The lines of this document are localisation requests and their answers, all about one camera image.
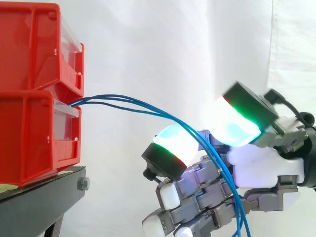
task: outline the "white backdrop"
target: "white backdrop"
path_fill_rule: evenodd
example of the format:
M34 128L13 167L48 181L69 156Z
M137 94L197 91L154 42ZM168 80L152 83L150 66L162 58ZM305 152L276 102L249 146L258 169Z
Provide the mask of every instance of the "white backdrop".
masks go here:
M85 44L85 96L134 96L202 129L213 116L210 103L234 81L267 89L272 0L55 2ZM159 207L141 154L170 122L102 106L82 110L80 165L91 186L65 215L60 236L141 237L142 220ZM251 213L253 236L312 236L312 192L288 213ZM233 221L212 236L235 230Z

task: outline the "white fabric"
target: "white fabric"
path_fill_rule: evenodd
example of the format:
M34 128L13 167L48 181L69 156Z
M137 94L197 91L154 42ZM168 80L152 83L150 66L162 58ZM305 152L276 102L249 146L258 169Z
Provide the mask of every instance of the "white fabric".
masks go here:
M211 102L234 81L266 91L272 0L49 1L85 45L85 96L134 96L203 129L214 116ZM143 235L142 220L159 203L141 154L171 124L82 107L80 165L91 186L65 214L61 237ZM212 236L235 230L233 221Z
M300 111L316 115L316 1L274 0L268 87ZM293 115L284 107L284 115ZM299 188L300 198L275 215L254 213L252 236L315 236L315 191Z

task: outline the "robotic hand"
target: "robotic hand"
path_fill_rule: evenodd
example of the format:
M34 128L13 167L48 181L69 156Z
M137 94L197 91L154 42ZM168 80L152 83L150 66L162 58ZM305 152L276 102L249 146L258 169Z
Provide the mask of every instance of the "robotic hand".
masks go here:
M313 115L298 113L274 90L259 97L240 83L224 98L244 118L256 122L260 133L252 136L250 125L242 128L241 123L230 124L228 128L217 123L211 132L199 133L216 149L233 174L236 186L251 189L241 197L246 214L251 210L282 211L298 199L298 186L316 187ZM279 117L273 109L276 103L285 104L296 117ZM233 134L236 130L240 136ZM190 153L188 147L187 144L182 146L185 154ZM143 154L148 164L144 176L157 182L160 181L156 176L166 177L156 190L160 209L144 219L144 234L164 237L174 231L175 237L209 237L213 230L236 217L232 191L210 157L203 156L200 162L186 167L185 162L171 156L152 144Z

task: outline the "stacked plastic bins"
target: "stacked plastic bins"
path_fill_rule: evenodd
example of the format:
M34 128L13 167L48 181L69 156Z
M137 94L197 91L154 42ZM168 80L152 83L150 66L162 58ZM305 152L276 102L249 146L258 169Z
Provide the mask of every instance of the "stacked plastic bins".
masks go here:
M37 182L80 161L83 44L53 3L0 2L0 184Z

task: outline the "black cable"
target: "black cable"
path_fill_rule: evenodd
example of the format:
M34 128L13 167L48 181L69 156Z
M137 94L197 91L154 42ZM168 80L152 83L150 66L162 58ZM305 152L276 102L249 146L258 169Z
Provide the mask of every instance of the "black cable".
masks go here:
M158 183L158 184L161 183L161 180L160 180L159 178L155 178L154 181L155 181L156 183Z
M287 100L282 100L282 104L284 104L286 107L288 107L296 116L296 118L302 123L304 124L305 128L311 127L308 123L306 123L306 121L303 119L302 115L300 114L300 112L298 112L298 110Z
M304 118L302 117L302 115L300 114L300 112L298 112L298 110L290 103L288 102L284 96L282 96L279 92L277 92L274 89L271 89L270 91L268 91L267 94L265 94L265 99L268 100L272 105L274 104L283 104L286 107L288 107L296 116L296 118L302 122L302 124L304 124L305 128L311 127L313 124L308 124Z

